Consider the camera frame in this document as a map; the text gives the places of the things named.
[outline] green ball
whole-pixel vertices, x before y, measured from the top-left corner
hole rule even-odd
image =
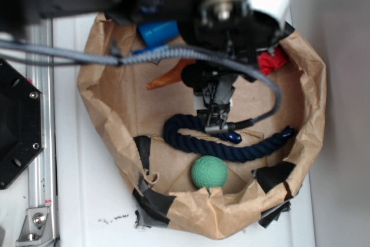
[[[227,180],[227,166],[214,156],[202,156],[191,169],[191,177],[197,188],[222,187]]]

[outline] red cloth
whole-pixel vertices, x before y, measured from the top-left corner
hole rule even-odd
[[[269,75],[272,71],[277,71],[289,60],[288,55],[278,46],[275,48],[274,55],[270,55],[267,51],[258,56],[258,64],[264,75]]]

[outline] navy blue rope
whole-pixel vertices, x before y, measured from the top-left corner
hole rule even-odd
[[[193,115],[176,114],[168,119],[164,125],[164,141],[173,148],[187,153],[200,153],[203,155],[215,156],[223,160],[242,163],[273,153],[285,145],[288,139],[295,134],[294,129],[287,126],[282,132],[275,133],[260,143],[243,148],[236,148],[180,134],[179,129],[181,128],[189,128],[204,132],[204,124],[201,119]],[[214,134],[213,136],[224,141],[228,140],[227,134]]]

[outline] black mounting plate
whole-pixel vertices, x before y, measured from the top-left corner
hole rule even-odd
[[[0,59],[0,190],[43,149],[41,101],[41,92]]]

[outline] brown paper bag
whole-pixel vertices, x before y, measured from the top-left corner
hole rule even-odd
[[[136,26],[117,25],[99,15],[91,29],[86,52],[107,54],[113,39],[122,54],[144,47],[136,36]],[[325,65],[296,31],[280,45],[290,62],[269,77],[282,89],[283,105],[273,117],[242,130],[240,146],[257,143],[286,125],[294,127],[298,134],[270,156],[246,163],[227,162],[227,183],[222,188],[211,188],[210,193],[205,188],[197,190],[191,181],[190,169],[199,155],[175,150],[161,138],[168,118],[177,113],[195,113],[192,89],[175,83],[146,90],[147,82],[168,72],[178,59],[165,60],[159,65],[81,67],[78,86],[83,101],[132,190],[146,224],[220,239],[260,220],[298,194],[323,143]],[[248,83],[239,78],[235,87],[230,121],[259,115],[273,104],[272,93],[260,82]],[[186,133],[216,140],[196,131]],[[146,151],[139,152],[136,146],[136,139],[142,138],[140,135],[150,137],[144,140],[149,142]],[[267,176],[279,177],[273,186],[264,185],[267,172]]]

